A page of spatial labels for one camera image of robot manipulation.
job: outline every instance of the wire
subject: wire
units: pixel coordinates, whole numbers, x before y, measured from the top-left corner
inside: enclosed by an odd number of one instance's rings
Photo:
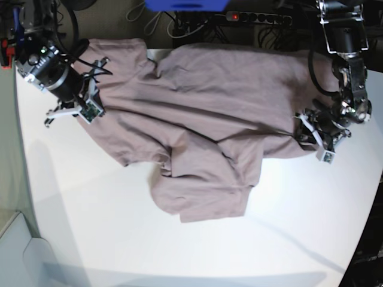
[[[109,75],[108,73],[105,73],[105,72],[100,72],[100,73],[97,73],[97,74],[86,74],[84,77],[83,77],[83,82],[85,82],[86,80],[88,80],[88,79],[94,79],[97,83],[98,83],[98,81],[96,80],[96,78],[95,77],[97,77],[97,76],[102,76],[102,75]]]
[[[258,45],[260,48],[263,46],[263,41],[266,39],[268,35],[270,35],[273,31],[274,27],[264,27],[258,32]]]
[[[214,32],[214,37],[213,37],[212,40],[217,38],[218,40],[220,40],[221,43],[227,43],[225,37],[220,33],[220,31],[217,29],[216,26],[213,27],[213,31],[212,32]]]
[[[226,41],[226,43],[230,44],[230,41],[229,41],[228,37],[226,36],[226,34],[223,32],[222,27],[221,26],[217,26],[217,29],[223,35],[223,38]]]
[[[135,11],[138,11],[137,16],[134,18],[130,18],[131,14],[134,13]],[[141,2],[140,4],[132,7],[126,14],[125,14],[125,19],[128,22],[136,22],[143,14],[145,11],[145,1]],[[158,23],[161,19],[162,12],[156,13],[156,15],[145,25],[144,27],[144,34],[146,36],[152,36],[154,31],[156,31],[156,28],[158,26]]]
[[[60,11],[57,11],[57,13],[61,15],[61,19],[57,21],[57,24],[60,24],[64,20],[64,15]]]
[[[302,121],[302,123],[305,125],[305,127],[312,133],[312,135],[314,136],[317,144],[320,147],[323,147],[323,140],[322,140],[321,136],[319,135],[318,131],[315,129],[315,127],[313,127],[311,125],[311,123],[308,121],[307,115],[300,114],[299,118]]]
[[[270,37],[270,39],[265,43],[266,49],[271,49],[273,46],[275,46],[275,42],[278,40],[281,31],[282,30],[279,30],[278,34],[272,31],[272,33],[274,34],[274,38]]]
[[[315,71],[314,71],[314,52],[317,47],[317,42],[314,41],[314,37],[312,37],[312,45],[310,48],[309,52],[309,57],[308,57],[308,62],[309,62],[309,73],[311,77],[311,81],[313,82],[314,86],[317,88],[317,90],[321,93],[324,94],[325,96],[328,97],[335,97],[339,94],[337,91],[326,91],[321,87],[319,84],[317,77],[315,76]]]
[[[178,25],[176,19],[175,19],[173,16],[171,16],[171,15],[170,15],[168,12],[166,12],[166,11],[164,11],[164,13],[165,13],[167,16],[169,16],[169,17],[174,21],[174,24],[177,24],[177,25]]]
[[[201,26],[199,26],[198,28],[196,28],[195,30],[189,32],[189,33],[186,33],[185,35],[182,35],[182,36],[173,36],[170,31],[169,31],[169,28],[171,26],[171,24],[173,23],[173,21],[170,21],[169,24],[168,24],[168,27],[166,28],[166,31],[169,35],[170,38],[172,39],[182,39],[182,38],[186,38],[186,37],[189,37],[195,33],[197,33],[198,31],[200,31],[203,27],[205,27],[206,23],[208,22],[209,20],[206,20]]]
[[[69,8],[67,8],[67,7],[65,6],[64,3],[63,3],[63,6],[68,10],[69,15],[71,15],[71,14],[73,13],[73,11],[70,10]],[[64,47],[64,45],[62,44],[62,41],[61,41],[61,39],[60,39],[59,33],[58,33],[58,31],[57,31],[57,29],[58,29],[58,22],[57,22],[57,3],[56,3],[55,1],[53,1],[53,3],[52,3],[52,7],[53,7],[53,26],[54,26],[54,33],[56,34],[56,38],[57,38],[57,41],[58,41],[58,43],[59,43],[61,49],[62,49],[62,50],[63,50],[69,57],[71,57],[71,58],[73,58],[73,59],[79,61],[80,63],[82,63],[82,64],[84,64],[84,65],[86,65],[86,66],[89,66],[89,67],[91,67],[91,68],[98,69],[98,70],[104,72],[105,75],[113,75],[113,73],[112,73],[111,71],[107,70],[107,69],[104,69],[104,68],[102,68],[102,67],[98,67],[98,66],[96,66],[96,65],[94,65],[94,64],[88,63],[87,61],[84,61],[84,60],[80,59],[79,57],[73,56],[73,55],[72,55],[72,54],[71,54],[71,53]],[[76,20],[75,16],[74,16],[74,18],[73,18],[73,16],[71,16],[71,20],[72,20],[72,25],[73,25],[73,27],[74,27],[74,29],[75,29],[75,27],[78,28],[78,26],[77,26],[77,20]]]

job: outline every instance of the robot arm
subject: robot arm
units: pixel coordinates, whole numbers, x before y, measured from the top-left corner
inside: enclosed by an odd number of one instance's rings
[[[27,0],[23,8],[14,8],[14,32],[2,40],[2,54],[12,51],[16,69],[25,81],[42,91],[50,91],[58,99],[57,107],[47,113],[45,126],[57,117],[73,115],[90,124],[96,117],[103,116],[104,109],[96,87],[96,77],[112,74],[104,69],[108,59],[93,64],[79,59],[87,49],[88,41],[76,41],[77,21],[69,11],[74,27],[75,48],[68,51],[61,43],[57,31],[57,5],[51,0]],[[76,61],[92,69],[79,74],[72,64]],[[2,66],[10,66],[12,59],[3,57]]]
[[[351,137],[347,129],[352,123],[362,124],[370,120],[372,107],[367,97],[367,69],[361,52],[368,50],[363,25],[361,0],[318,0],[320,23],[326,39],[327,51],[337,57],[333,61],[333,73],[339,80],[339,91],[323,90],[314,73],[312,64],[314,48],[309,54],[309,70],[318,91],[330,96],[332,106],[314,101],[316,111],[306,110],[298,117],[302,120],[297,132],[301,143],[317,143],[318,158],[331,163],[335,148],[344,139]]]

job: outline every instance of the black cable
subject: black cable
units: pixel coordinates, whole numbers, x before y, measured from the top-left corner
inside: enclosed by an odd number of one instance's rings
[[[274,27],[268,28],[269,30],[263,35],[263,37],[262,37],[262,39],[260,41],[260,45],[259,45],[260,48],[262,48],[263,42],[265,41],[266,37],[269,36],[272,33],[273,28]]]
[[[262,44],[261,44],[261,35],[262,35],[262,33],[263,33],[264,31],[266,31],[267,29],[269,29],[269,27],[264,27],[264,28],[262,28],[262,29],[260,29],[260,30],[258,31],[257,38],[258,38],[258,46],[259,46],[260,48],[262,48]]]
[[[64,3],[63,3],[62,5],[68,10],[68,12],[71,11],[71,13],[73,14],[74,18],[72,18],[72,16],[71,16],[72,25],[73,25],[74,29],[75,29],[75,27],[77,28],[77,32],[78,32],[77,19],[75,18],[75,15],[74,15],[73,10],[68,9],[68,8],[65,6]],[[87,61],[81,60],[79,57],[76,57],[76,56],[71,55],[71,53],[70,53],[70,52],[64,47],[64,45],[62,44],[62,41],[61,41],[60,36],[59,36],[59,33],[58,33],[58,31],[57,31],[57,28],[58,28],[58,23],[57,23],[57,3],[56,3],[55,1],[53,1],[52,6],[53,6],[53,22],[54,22],[53,24],[54,24],[54,33],[56,34],[56,38],[57,38],[57,41],[59,42],[59,45],[60,45],[61,49],[62,49],[62,50],[63,50],[69,57],[71,57],[71,58],[73,58],[73,59],[79,61],[80,63],[82,63],[82,64],[84,64],[84,65],[87,65],[87,66],[89,66],[89,67],[91,67],[91,68],[98,69],[98,70],[104,72],[105,75],[113,75],[113,73],[112,73],[111,71],[107,70],[107,69],[104,69],[104,68],[102,68],[102,67],[98,67],[98,66],[96,66],[96,65],[94,65],[94,64],[88,63]]]
[[[90,75],[86,75],[85,77],[83,77],[83,82],[85,82],[86,80],[88,79],[91,79],[93,78],[97,83],[98,81],[96,80],[96,76],[102,76],[102,75],[109,75],[108,73],[105,73],[105,72],[100,72],[100,73],[93,73],[93,74],[90,74]]]
[[[280,50],[281,43],[283,43],[283,38],[284,38],[284,29],[280,29],[278,32],[277,37],[275,38],[273,44],[271,47],[274,47],[274,50]]]
[[[228,44],[230,44],[230,41],[229,41],[228,37],[226,36],[226,34],[223,32],[222,27],[221,26],[217,26],[217,29],[221,32],[221,34],[223,35],[223,38],[225,39],[225,41]]]
[[[281,29],[278,31],[278,33],[275,33],[272,31],[274,37],[270,37],[270,39],[265,43],[265,48],[266,49],[271,49],[273,46],[275,46],[275,42],[278,40],[281,34]]]
[[[280,51],[296,51],[298,50],[299,41],[297,40],[297,33],[295,30],[288,30],[288,34],[280,38],[278,50]]]
[[[164,13],[166,14],[166,15],[168,15],[172,20],[173,20],[173,22],[174,22],[174,24],[177,24],[177,21],[176,21],[176,19],[173,17],[173,16],[171,16],[168,12],[166,12],[166,11],[164,11]]]
[[[317,42],[315,42],[314,40],[314,37],[312,39],[312,45],[311,45],[311,48],[310,48],[310,52],[309,52],[309,57],[308,57],[308,62],[309,62],[309,73],[310,73],[310,77],[311,77],[311,81],[313,82],[315,88],[317,88],[317,90],[325,95],[325,96],[328,96],[328,97],[335,97],[339,94],[339,92],[337,91],[326,91],[325,89],[323,89],[318,80],[317,80],[317,77],[315,76],[315,71],[314,71],[314,52],[316,50],[316,47],[317,47]]]
[[[57,13],[61,15],[61,19],[57,21],[57,24],[60,24],[62,20],[64,19],[64,15],[60,11],[57,11]]]
[[[218,27],[217,26],[213,26],[214,28],[214,33],[216,35],[216,37],[223,43],[225,44],[226,43],[226,39],[224,38],[224,36],[220,33],[220,31],[218,31]]]

